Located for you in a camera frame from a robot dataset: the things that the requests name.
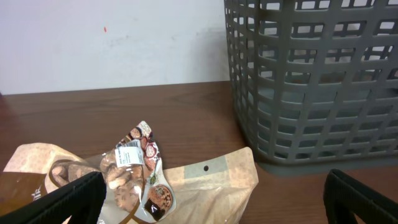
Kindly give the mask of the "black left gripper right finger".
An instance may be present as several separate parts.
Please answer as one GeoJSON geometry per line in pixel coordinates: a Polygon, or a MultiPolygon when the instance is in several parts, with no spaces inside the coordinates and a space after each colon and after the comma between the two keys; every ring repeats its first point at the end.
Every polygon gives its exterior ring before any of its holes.
{"type": "Polygon", "coordinates": [[[324,184],[323,202],[329,224],[397,224],[397,203],[341,170],[329,171],[324,184]]]}

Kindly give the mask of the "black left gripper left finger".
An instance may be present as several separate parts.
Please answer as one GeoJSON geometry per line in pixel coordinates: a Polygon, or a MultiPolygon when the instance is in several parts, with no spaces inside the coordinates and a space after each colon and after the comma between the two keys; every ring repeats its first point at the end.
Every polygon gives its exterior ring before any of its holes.
{"type": "Polygon", "coordinates": [[[11,213],[1,223],[96,224],[106,197],[106,184],[100,172],[90,172],[73,182],[11,213]]]}

